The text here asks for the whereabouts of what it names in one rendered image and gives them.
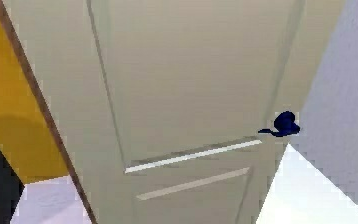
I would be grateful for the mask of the beige panelled room door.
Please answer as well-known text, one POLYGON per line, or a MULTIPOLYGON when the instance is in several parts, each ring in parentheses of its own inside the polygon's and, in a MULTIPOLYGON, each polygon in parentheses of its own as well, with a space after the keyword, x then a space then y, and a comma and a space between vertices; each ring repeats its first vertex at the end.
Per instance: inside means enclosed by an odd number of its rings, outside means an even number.
POLYGON ((17 224, 255 224, 345 0, 0 0, 17 224))

